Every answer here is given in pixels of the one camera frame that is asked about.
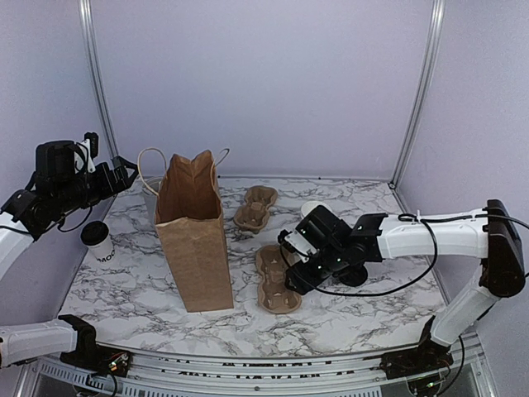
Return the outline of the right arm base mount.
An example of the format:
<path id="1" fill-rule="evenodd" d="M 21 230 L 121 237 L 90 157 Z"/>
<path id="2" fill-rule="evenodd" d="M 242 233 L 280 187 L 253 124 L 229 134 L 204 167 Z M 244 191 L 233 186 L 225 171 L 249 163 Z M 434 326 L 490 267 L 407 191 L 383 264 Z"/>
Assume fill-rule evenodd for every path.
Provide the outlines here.
<path id="1" fill-rule="evenodd" d="M 431 317 L 422 329 L 419 342 L 415 347 L 384 353 L 380 368 L 388 380 L 419 375 L 449 367 L 454 360 L 450 347 L 443 346 L 431 339 L 431 328 L 435 317 Z"/>

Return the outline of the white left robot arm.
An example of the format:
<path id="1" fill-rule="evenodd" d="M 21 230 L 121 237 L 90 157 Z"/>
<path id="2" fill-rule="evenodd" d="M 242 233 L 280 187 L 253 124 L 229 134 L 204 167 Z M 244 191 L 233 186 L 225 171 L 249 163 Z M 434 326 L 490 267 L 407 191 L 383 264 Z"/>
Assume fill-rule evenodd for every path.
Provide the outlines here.
<path id="1" fill-rule="evenodd" d="M 1 272 L 52 229 L 62 232 L 75 211 L 92 211 L 100 202 L 129 189 L 139 174 L 120 156 L 114 168 L 94 164 L 98 134 L 81 142 L 50 141 L 36 148 L 36 169 L 24 189 L 1 207 Z M 94 326 L 71 314 L 43 323 L 1 328 L 1 366 L 20 365 L 52 353 L 61 361 L 99 374 L 124 376 L 130 353 L 96 342 Z"/>

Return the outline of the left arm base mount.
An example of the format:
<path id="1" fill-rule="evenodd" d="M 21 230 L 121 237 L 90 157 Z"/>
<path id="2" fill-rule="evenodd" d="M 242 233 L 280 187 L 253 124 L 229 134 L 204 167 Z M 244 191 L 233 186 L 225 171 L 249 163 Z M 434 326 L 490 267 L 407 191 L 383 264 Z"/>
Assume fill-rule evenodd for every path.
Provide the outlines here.
<path id="1" fill-rule="evenodd" d="M 60 354 L 63 363 L 99 375 L 126 377 L 131 360 L 129 351 L 97 344 L 95 327 L 72 314 L 60 315 L 59 320 L 68 323 L 77 333 L 75 349 Z"/>

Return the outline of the brown paper bag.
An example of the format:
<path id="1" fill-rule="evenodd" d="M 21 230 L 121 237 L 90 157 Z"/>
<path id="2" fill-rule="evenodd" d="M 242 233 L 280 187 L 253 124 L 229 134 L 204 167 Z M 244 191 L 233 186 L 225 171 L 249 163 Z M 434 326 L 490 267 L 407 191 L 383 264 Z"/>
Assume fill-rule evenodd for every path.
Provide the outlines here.
<path id="1" fill-rule="evenodd" d="M 210 150 L 188 159 L 174 154 L 154 189 L 154 225 L 184 307 L 189 313 L 233 309 L 222 198 Z"/>

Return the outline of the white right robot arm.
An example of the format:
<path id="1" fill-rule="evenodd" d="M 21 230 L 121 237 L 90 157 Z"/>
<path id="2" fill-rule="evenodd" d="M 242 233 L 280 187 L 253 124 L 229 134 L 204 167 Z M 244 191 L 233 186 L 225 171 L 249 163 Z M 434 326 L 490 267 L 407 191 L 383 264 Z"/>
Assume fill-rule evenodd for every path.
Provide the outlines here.
<path id="1" fill-rule="evenodd" d="M 285 286 L 298 294 L 317 290 L 328 278 L 358 287 L 368 277 L 365 266 L 408 256 L 471 256 L 480 266 L 471 280 L 425 328 L 426 339 L 409 354 L 425 371 L 500 299 L 519 294 L 526 285 L 519 220 L 503 203 L 490 199 L 466 213 L 390 215 L 367 213 L 351 226 L 318 203 L 293 231 L 283 230 L 279 245 L 298 256 L 286 271 Z"/>

